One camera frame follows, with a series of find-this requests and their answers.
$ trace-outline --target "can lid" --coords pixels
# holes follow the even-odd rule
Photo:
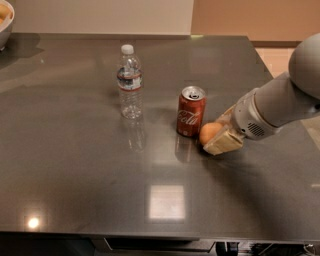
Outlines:
[[[129,55],[134,53],[133,46],[131,44],[124,44],[121,46],[121,51],[123,54]]]
[[[204,90],[198,86],[188,86],[182,90],[182,95],[188,100],[201,100],[206,96]]]

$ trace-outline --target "white bowl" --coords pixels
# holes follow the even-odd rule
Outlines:
[[[14,13],[14,9],[13,9],[12,5],[10,3],[8,3],[7,1],[0,0],[0,4],[7,6],[9,8],[9,10],[12,12],[12,15],[9,18],[9,20],[6,22],[4,21],[4,24],[2,24],[2,26],[0,26],[0,51],[2,51],[5,48],[6,43],[8,41],[8,38],[11,34],[12,22],[14,20],[15,13]]]

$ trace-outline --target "coca-cola logo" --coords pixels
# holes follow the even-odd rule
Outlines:
[[[198,122],[200,112],[190,112],[190,111],[186,111],[186,110],[179,110],[178,112],[178,120],[181,123],[185,123],[188,125],[194,125]]]

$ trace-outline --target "bottle cap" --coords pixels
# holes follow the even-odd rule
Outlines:
[[[134,53],[134,49],[133,49],[133,46],[131,44],[122,45],[121,51],[122,51],[123,54],[127,54],[127,55]]]

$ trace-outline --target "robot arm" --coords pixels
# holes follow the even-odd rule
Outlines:
[[[239,141],[244,138],[264,139],[289,122],[319,113],[320,34],[317,34],[303,41],[293,52],[289,72],[253,89],[217,119],[227,125],[204,145],[204,149],[212,154],[231,151],[241,147]]]

